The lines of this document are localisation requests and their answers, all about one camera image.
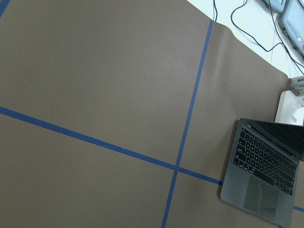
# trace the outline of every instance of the laptop screen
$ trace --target laptop screen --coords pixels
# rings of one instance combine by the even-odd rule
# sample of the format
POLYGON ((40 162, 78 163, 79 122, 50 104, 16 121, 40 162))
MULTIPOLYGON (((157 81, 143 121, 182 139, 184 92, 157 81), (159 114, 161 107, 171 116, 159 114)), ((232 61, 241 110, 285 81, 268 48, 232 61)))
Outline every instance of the laptop screen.
POLYGON ((242 119, 291 156, 304 161, 304 127, 242 119))

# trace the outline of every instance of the black keyboard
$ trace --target black keyboard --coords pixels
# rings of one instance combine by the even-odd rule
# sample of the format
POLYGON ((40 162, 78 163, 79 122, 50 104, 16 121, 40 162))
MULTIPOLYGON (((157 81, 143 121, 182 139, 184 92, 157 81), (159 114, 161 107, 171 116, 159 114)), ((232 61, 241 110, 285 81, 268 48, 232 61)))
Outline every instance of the black keyboard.
POLYGON ((296 164, 244 128, 238 139, 233 163, 281 191, 293 195, 296 164))

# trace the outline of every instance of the white surface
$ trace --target white surface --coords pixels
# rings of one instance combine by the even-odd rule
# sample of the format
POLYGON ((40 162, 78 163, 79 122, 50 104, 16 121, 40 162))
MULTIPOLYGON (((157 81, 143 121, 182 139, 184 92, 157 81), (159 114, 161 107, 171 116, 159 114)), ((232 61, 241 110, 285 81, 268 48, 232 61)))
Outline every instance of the white surface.
POLYGON ((281 94, 275 122, 282 124, 303 125, 304 96, 295 96, 291 91, 281 94))
MULTIPOLYGON (((212 0, 188 0, 192 5, 206 14, 209 18, 215 18, 215 10, 212 0)), ((302 76, 302 73, 296 68, 294 63, 287 55, 282 45, 278 45, 271 52, 265 52, 259 47, 254 40, 243 32, 239 31, 231 22, 230 15, 234 9, 243 5, 244 0, 216 0, 218 9, 217 22, 230 28, 234 36, 243 44, 261 56, 275 68, 287 74, 289 78, 302 76)), ((289 49, 291 56, 300 64, 304 65, 304 61, 292 47, 288 38, 283 35, 277 24, 277 14, 273 14, 276 22, 276 28, 283 39, 283 42, 289 49)), ((248 0, 247 4, 238 9, 233 14, 233 21, 244 31, 251 34, 255 39, 267 50, 271 49, 279 38, 275 32, 275 27, 272 22, 270 10, 266 8, 262 0, 248 0)))

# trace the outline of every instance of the blue tape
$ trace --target blue tape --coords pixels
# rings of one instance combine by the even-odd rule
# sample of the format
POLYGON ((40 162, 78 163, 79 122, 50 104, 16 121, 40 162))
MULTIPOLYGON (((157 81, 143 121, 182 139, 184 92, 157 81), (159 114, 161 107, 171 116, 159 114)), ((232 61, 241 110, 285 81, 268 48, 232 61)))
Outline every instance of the blue tape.
POLYGON ((159 165, 159 166, 171 169, 171 170, 175 169, 174 165, 166 163, 164 161, 160 161, 158 159, 155 159, 155 158, 152 158, 152 157, 140 154, 140 153, 136 153, 136 152, 133 152, 133 151, 130 151, 130 150, 127 150, 127 149, 123 149, 119 146, 110 144, 108 142, 104 142, 102 140, 95 139, 95 138, 92 138, 90 136, 87 136, 87 135, 84 135, 84 134, 81 134, 81 133, 78 133, 78 132, 74 132, 74 131, 71 131, 69 129, 63 128, 63 127, 59 127, 57 125, 47 123, 45 121, 30 117, 28 115, 24 115, 24 114, 15 112, 15 111, 12 111, 12 110, 4 108, 4 107, 0 107, 0 114, 3 114, 3 115, 6 115, 6 116, 9 116, 9 117, 12 117, 12 118, 15 118, 15 119, 33 124, 33 125, 36 125, 38 127, 42 127, 42 128, 45 128, 45 129, 48 129, 48 130, 51 130, 51 131, 54 131, 54 132, 57 132, 57 133, 60 133, 60 134, 67 135, 67 136, 70 136, 70 137, 75 138, 75 139, 82 140, 82 141, 87 142, 87 143, 91 143, 91 144, 94 144, 94 145, 97 145, 97 146, 101 146, 101 147, 107 148, 107 149, 112 150, 112 151, 123 153, 123 154, 126 154, 128 156, 138 158, 140 160, 143 160, 143 161, 155 164, 155 165, 159 165))
POLYGON ((179 149, 179 153, 178 153, 176 163, 175 163, 175 170, 174 170, 174 173, 173 173, 173 176, 172 176, 172 181, 171 181, 171 185, 170 185, 170 189, 169 189, 169 193, 168 193, 166 208, 165 208, 165 212, 164 212, 164 215, 163 215, 163 218, 162 218, 161 228, 165 228, 166 224, 167 224, 167 219, 168 219, 169 210, 170 210, 170 206, 171 206, 171 200, 172 200, 172 196, 173 196, 173 192, 174 192, 174 187, 175 187, 175 183, 176 183, 176 179, 177 179, 177 174, 178 174, 179 167, 180 167, 181 156, 182 156, 182 152, 184 150, 184 145, 185 145, 185 142, 186 142, 186 137, 187 137, 187 133, 188 133, 188 129, 189 129, 189 124, 190 124, 190 120, 191 120, 191 116, 192 116, 192 111, 193 111, 193 107, 194 107, 194 103, 195 103, 195 98, 196 98, 197 91, 198 91, 199 84, 200 84, 200 76, 201 76, 201 72, 203 70, 204 61, 205 61, 206 54, 207 54, 207 48, 208 48, 208 44, 209 44, 209 40, 210 40, 212 25, 213 25, 213 21, 210 20, 207 35, 206 35, 206 40, 205 40, 205 44, 204 44, 204 48, 203 48, 203 52, 202 52, 202 55, 201 55, 201 58, 200 58, 199 71, 198 71, 198 74, 197 74, 197 77, 196 77, 195 86, 194 86, 194 90, 193 90, 193 94, 192 94, 192 98, 191 98, 191 103, 190 103, 190 107, 189 107, 189 110, 188 110, 187 120, 186 120, 186 124, 185 124, 185 128, 184 128, 184 132, 183 132, 183 135, 182 135, 182 138, 181 138, 180 149, 179 149))
POLYGON ((0 1, 0 18, 2 14, 4 13, 5 9, 7 8, 10 0, 2 0, 0 1))
POLYGON ((301 211, 301 212, 304 212, 304 208, 301 208, 301 207, 294 206, 294 209, 298 210, 298 211, 301 211))
POLYGON ((190 171, 190 170, 187 170, 187 169, 184 169, 184 168, 179 168, 179 172, 187 174, 187 175, 192 176, 192 177, 199 178, 199 179, 204 180, 204 181, 208 181, 208 182, 220 185, 220 186, 223 184, 223 182, 221 182, 217 179, 214 179, 212 177, 208 177, 208 176, 205 176, 205 175, 202 175, 202 174, 199 174, 197 172, 193 172, 193 171, 190 171))

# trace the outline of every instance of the white plastic device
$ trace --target white plastic device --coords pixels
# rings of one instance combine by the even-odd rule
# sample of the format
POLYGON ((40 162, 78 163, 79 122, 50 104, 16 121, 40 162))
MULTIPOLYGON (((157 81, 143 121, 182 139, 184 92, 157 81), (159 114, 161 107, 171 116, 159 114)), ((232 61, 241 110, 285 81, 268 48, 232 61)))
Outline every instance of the white plastic device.
POLYGON ((303 126, 304 96, 296 96, 289 90, 284 91, 280 97, 275 122, 303 126))

